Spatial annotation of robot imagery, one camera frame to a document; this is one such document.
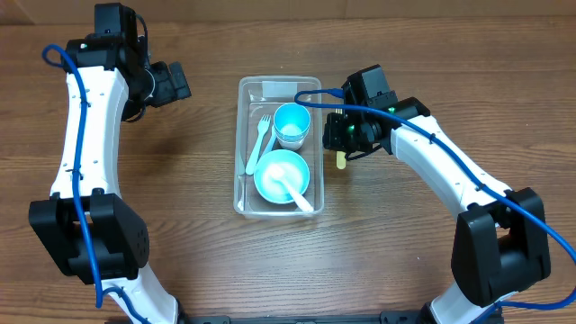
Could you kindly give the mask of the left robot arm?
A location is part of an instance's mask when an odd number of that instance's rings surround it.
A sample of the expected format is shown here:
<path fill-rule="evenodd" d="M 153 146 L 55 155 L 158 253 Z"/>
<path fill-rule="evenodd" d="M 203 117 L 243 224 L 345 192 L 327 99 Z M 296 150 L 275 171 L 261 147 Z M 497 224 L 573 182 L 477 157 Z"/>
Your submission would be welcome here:
<path fill-rule="evenodd" d="M 94 32 L 58 49 L 66 75 L 65 143 L 49 198 L 29 222 L 59 271 L 111 297 L 132 323 L 185 323 L 182 304 L 149 264 L 146 222 L 122 199 L 121 126 L 191 94 L 182 66 L 151 63 L 143 18 L 119 3 L 97 4 Z"/>

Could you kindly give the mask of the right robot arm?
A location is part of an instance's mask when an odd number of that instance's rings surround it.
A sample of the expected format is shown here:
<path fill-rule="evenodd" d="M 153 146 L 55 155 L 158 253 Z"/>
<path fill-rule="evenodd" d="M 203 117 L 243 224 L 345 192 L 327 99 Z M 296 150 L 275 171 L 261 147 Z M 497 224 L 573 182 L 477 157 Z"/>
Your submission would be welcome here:
<path fill-rule="evenodd" d="M 541 198 L 482 170 L 418 99 L 338 107 L 327 116 L 323 144 L 349 160 L 384 149 L 411 167 L 453 214 L 454 283 L 423 306 L 417 323 L 501 323 L 506 299 L 550 275 Z"/>

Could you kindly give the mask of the white plastic fork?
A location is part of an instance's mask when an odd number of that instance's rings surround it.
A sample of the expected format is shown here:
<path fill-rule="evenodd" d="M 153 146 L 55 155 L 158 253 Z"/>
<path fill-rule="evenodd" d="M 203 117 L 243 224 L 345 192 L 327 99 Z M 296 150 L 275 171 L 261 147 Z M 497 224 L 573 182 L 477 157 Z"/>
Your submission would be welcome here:
<path fill-rule="evenodd" d="M 264 139 L 264 136 L 266 135 L 266 133 L 269 130 L 271 119 L 272 119 L 272 117 L 270 114 L 265 114 L 262 116 L 262 118 L 260 119 L 260 121 L 257 124 L 256 142 L 255 142 L 255 145 L 251 151 L 251 154 L 249 156 L 249 159 L 248 159 L 248 162 L 246 165 L 246 174 L 249 176 L 252 176 L 255 172 L 257 160 L 259 157 L 259 152 L 260 152 L 260 149 L 262 146 L 262 141 Z"/>

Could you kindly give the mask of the yellow plastic fork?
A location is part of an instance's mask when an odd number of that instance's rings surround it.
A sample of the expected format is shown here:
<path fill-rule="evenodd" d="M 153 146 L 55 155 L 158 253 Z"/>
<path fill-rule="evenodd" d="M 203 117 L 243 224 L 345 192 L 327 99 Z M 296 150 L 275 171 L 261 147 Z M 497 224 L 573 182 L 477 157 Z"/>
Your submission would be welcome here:
<path fill-rule="evenodd" d="M 344 151 L 337 151 L 336 152 L 336 165 L 337 165 L 337 168 L 340 170 L 346 168 L 347 159 L 346 159 L 346 153 Z"/>

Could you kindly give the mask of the light blue bowl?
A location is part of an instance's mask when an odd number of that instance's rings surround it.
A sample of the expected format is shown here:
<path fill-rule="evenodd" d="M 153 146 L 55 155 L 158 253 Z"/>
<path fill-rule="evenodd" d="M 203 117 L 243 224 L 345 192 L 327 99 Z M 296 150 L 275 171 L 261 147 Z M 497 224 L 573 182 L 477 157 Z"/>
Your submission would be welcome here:
<path fill-rule="evenodd" d="M 310 183 L 310 169 L 304 158 L 287 149 L 277 149 L 263 155 L 253 174 L 256 190 L 268 202 L 289 204 L 292 196 L 280 180 L 273 177 L 271 167 L 283 170 L 283 179 L 299 194 L 305 194 Z"/>

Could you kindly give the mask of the pink cup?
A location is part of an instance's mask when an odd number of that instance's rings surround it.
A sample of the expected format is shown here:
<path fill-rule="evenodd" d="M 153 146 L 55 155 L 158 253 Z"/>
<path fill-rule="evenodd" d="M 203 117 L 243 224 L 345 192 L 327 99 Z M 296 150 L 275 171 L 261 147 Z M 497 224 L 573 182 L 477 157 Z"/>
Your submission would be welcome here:
<path fill-rule="evenodd" d="M 297 151 L 303 146 L 305 139 L 299 139 L 299 140 L 278 139 L 277 141 L 282 149 Z"/>

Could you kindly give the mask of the pink plastic spoon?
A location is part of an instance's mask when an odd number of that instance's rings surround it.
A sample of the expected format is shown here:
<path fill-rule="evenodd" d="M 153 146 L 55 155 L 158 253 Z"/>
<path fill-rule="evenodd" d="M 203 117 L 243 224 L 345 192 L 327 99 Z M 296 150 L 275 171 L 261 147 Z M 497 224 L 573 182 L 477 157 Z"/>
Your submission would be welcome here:
<path fill-rule="evenodd" d="M 284 170 L 278 166 L 277 164 L 272 164 L 269 168 L 271 177 L 281 183 L 283 187 L 288 191 L 289 195 L 293 198 L 296 205 L 303 211 L 303 212 L 313 212 L 314 209 L 311 204 L 299 193 L 295 190 L 292 185 L 288 182 L 284 175 Z"/>

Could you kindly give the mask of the green cup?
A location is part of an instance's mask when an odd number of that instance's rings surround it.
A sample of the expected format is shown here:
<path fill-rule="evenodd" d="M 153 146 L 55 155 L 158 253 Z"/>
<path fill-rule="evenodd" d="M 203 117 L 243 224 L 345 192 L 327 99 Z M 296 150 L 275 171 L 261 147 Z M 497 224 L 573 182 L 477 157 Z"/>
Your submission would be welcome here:
<path fill-rule="evenodd" d="M 308 136 L 307 131 L 294 133 L 294 132 L 283 132 L 282 130 L 276 130 L 275 134 L 280 141 L 284 142 L 304 141 L 304 139 Z"/>

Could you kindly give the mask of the light blue plastic fork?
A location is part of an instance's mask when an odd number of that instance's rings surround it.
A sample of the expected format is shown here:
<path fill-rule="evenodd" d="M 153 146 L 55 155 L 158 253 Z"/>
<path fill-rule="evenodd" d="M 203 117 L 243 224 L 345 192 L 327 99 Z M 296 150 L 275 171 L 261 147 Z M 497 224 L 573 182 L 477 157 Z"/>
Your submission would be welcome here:
<path fill-rule="evenodd" d="M 275 145 L 275 141 L 276 141 L 276 132 L 275 132 L 275 128 L 272 127 L 270 129 L 270 137 L 269 137 L 264 149 L 262 150 L 262 152 L 259 155 L 260 158 L 262 156 L 264 156 L 265 154 L 269 153 L 273 149 L 273 147 Z"/>

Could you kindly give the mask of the blue cup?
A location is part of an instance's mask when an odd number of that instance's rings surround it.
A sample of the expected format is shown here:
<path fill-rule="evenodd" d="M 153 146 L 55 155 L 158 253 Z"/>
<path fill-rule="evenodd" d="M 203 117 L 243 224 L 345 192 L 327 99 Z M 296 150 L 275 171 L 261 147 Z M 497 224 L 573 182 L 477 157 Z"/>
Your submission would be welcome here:
<path fill-rule="evenodd" d="M 308 109 L 297 103 L 285 103 L 274 113 L 274 130 L 283 132 L 309 131 L 311 114 Z"/>

